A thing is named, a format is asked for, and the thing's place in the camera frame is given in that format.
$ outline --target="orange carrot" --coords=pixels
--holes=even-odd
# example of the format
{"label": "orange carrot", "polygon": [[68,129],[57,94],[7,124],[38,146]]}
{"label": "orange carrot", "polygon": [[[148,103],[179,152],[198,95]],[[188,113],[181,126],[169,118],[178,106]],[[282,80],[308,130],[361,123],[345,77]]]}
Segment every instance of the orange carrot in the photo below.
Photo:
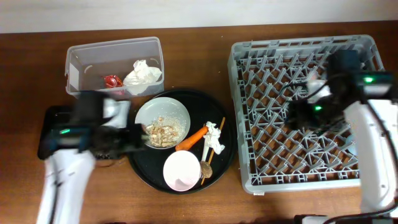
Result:
{"label": "orange carrot", "polygon": [[207,132],[209,128],[204,126],[203,128],[199,129],[195,134],[191,137],[187,138],[186,140],[182,141],[175,147],[176,151],[179,150],[189,150],[197,141],[199,141]]}

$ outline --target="crumpled white paper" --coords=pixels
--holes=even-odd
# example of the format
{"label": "crumpled white paper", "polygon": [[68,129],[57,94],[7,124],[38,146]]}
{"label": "crumpled white paper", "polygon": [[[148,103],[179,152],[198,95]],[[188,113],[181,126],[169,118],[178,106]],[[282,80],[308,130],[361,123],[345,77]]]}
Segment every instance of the crumpled white paper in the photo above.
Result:
{"label": "crumpled white paper", "polygon": [[[162,75],[160,69],[149,67],[146,60],[138,60],[134,62],[133,66],[134,70],[123,80],[123,85],[125,86],[154,83]],[[136,88],[129,89],[129,91],[133,91],[133,94],[140,94],[146,89],[147,86],[137,86]]]}
{"label": "crumpled white paper", "polygon": [[214,152],[219,155],[225,148],[224,145],[221,145],[218,139],[220,138],[221,131],[218,128],[215,128],[216,124],[207,121],[206,126],[209,128],[209,131],[204,135],[205,138],[205,147],[206,145],[210,148],[213,148]]}

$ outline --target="green led light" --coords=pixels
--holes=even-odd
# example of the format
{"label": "green led light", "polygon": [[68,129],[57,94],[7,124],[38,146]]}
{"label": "green led light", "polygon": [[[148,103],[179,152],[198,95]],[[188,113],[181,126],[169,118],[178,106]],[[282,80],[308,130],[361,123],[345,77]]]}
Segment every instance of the green led light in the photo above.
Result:
{"label": "green led light", "polygon": [[315,111],[320,111],[320,110],[322,110],[322,107],[321,106],[315,106]]}
{"label": "green led light", "polygon": [[371,83],[371,82],[373,82],[373,78],[372,77],[365,77],[365,78],[363,78],[363,80],[366,82],[366,83]]}
{"label": "green led light", "polygon": [[68,132],[70,132],[70,129],[64,129],[64,130],[60,131],[60,134],[66,134]]}

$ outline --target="white wall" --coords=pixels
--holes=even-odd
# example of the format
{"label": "white wall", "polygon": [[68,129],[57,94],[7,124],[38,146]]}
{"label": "white wall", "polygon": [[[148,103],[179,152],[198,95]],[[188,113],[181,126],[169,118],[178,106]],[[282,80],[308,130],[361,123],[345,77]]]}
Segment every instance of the white wall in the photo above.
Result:
{"label": "white wall", "polygon": [[398,19],[398,0],[0,0],[0,32]]}

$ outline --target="gray plastic tub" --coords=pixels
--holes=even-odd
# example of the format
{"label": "gray plastic tub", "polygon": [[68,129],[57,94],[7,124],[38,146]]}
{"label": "gray plastic tub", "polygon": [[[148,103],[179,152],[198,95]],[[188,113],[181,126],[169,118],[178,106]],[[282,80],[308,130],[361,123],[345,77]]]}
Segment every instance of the gray plastic tub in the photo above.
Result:
{"label": "gray plastic tub", "polygon": [[317,136],[284,126],[289,100],[308,95],[301,86],[325,78],[327,58],[339,49],[359,52],[367,70],[383,70],[372,37],[349,35],[240,42],[228,60],[238,129],[243,189],[250,194],[359,186],[358,160],[348,149],[350,129]]}
{"label": "gray plastic tub", "polygon": [[[105,76],[116,75],[123,81],[134,70],[134,62],[144,59],[148,66],[162,71],[157,82],[105,88]],[[160,93],[164,91],[164,63],[160,40],[157,37],[145,37],[70,47],[65,75],[68,76],[67,93],[75,97],[82,90],[106,91],[116,98]]]}

